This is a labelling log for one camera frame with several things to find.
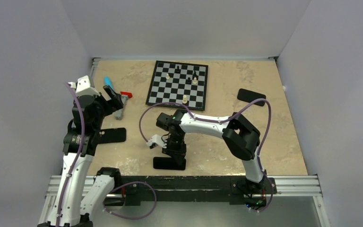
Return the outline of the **black phone case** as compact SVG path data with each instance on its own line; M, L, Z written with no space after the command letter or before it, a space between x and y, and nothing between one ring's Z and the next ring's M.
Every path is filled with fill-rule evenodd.
M102 129L99 131L97 144L121 143L127 139L125 128Z

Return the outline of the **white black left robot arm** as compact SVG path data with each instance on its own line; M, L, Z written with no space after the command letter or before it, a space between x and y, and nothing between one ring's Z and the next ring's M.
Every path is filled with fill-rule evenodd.
M103 88L110 99L90 85L67 84L73 96L73 118L63 139L63 168L57 197L41 227L91 227L108 193L121 190L122 180L116 168L103 167L92 188L83 195L89 167L94 159L103 120L123 108L121 95L109 85Z

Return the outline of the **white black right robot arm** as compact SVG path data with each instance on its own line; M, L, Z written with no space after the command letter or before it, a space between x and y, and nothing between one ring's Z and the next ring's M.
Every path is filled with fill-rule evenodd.
M155 161L156 169L185 170L187 145L184 141L187 133L198 133L222 139L232 155L242 161L247 188L259 192L265 186L264 172L258 157L260 132L243 115L234 113L235 118L212 117L176 110L173 115L161 113L156 126L168 132L167 138L159 135L151 137L147 143L150 148L160 146L167 155L164 164Z

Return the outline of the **black smartphone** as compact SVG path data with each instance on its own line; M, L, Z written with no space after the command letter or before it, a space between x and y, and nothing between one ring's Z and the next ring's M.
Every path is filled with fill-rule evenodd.
M179 164L171 157L154 157L153 168L161 170L180 170L183 171L186 168L186 159Z

